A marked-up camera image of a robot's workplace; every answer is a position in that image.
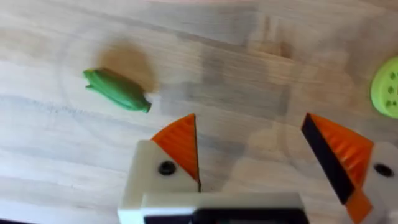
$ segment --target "wood grain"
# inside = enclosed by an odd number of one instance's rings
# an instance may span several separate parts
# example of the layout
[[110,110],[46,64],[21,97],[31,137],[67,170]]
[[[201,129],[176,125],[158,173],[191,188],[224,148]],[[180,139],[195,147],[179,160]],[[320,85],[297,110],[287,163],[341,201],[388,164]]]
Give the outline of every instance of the wood grain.
[[[398,53],[398,4],[2,0],[0,217],[118,223],[135,143],[197,114],[207,191],[298,191],[312,223],[344,208],[300,133],[306,112],[398,144],[369,99]],[[81,71],[138,82],[149,114],[86,91]]]

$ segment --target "green plastic pea pod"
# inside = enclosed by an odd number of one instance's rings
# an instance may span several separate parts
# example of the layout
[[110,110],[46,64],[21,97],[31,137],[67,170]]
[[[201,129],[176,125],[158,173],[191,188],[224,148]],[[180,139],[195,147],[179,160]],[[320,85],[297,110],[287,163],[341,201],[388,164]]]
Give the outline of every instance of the green plastic pea pod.
[[144,90],[138,84],[105,69],[87,69],[83,74],[89,82],[87,89],[104,95],[127,110],[148,113],[152,104],[145,99]]

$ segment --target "black screw head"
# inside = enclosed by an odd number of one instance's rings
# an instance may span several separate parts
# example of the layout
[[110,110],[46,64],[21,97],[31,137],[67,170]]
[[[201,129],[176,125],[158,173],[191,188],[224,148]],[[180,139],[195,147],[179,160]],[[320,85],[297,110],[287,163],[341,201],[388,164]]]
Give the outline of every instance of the black screw head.
[[172,161],[163,161],[157,170],[160,174],[168,176],[174,174],[177,167]]
[[375,164],[373,166],[373,168],[378,174],[380,174],[384,177],[391,178],[395,175],[394,171],[392,171],[392,169],[390,167],[388,167],[387,165],[381,164],[381,163]]

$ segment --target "green clay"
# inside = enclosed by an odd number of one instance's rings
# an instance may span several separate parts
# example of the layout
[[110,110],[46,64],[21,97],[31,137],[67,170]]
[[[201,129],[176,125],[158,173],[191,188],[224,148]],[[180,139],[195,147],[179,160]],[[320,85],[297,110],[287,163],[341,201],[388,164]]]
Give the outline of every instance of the green clay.
[[372,81],[371,99],[380,113],[398,119],[398,57],[390,59],[377,71]]
[[127,110],[148,113],[152,104],[145,99],[138,84],[107,70],[87,69],[83,74],[90,83],[87,89],[101,93]]

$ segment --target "green disc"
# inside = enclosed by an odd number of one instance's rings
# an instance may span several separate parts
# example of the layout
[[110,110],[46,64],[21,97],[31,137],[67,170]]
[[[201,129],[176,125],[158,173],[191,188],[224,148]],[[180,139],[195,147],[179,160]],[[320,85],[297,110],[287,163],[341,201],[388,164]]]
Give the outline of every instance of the green disc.
[[380,113],[398,119],[398,57],[390,59],[377,71],[372,81],[371,99]]

